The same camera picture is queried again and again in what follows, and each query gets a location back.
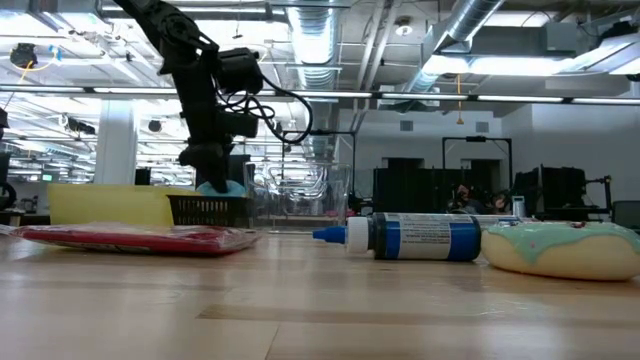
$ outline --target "desk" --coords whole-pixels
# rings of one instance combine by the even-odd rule
[[[303,237],[225,258],[0,241],[0,359],[638,359],[640,282],[374,262]]]

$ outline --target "black basket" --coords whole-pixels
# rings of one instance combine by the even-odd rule
[[[250,199],[167,195],[174,225],[249,227]]]

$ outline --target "donut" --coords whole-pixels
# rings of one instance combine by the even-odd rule
[[[482,254],[526,274],[622,281],[640,275],[640,236],[612,223],[515,223],[487,228]]]

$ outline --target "yellow box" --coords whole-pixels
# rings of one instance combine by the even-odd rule
[[[122,222],[173,225],[167,195],[200,196],[190,190],[159,186],[49,184],[51,224]]]

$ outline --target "green frosting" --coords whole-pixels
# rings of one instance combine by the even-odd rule
[[[551,247],[577,243],[590,236],[619,236],[640,253],[640,235],[612,223],[586,223],[582,228],[572,227],[569,223],[499,224],[487,228],[487,232],[507,239],[530,264]]]

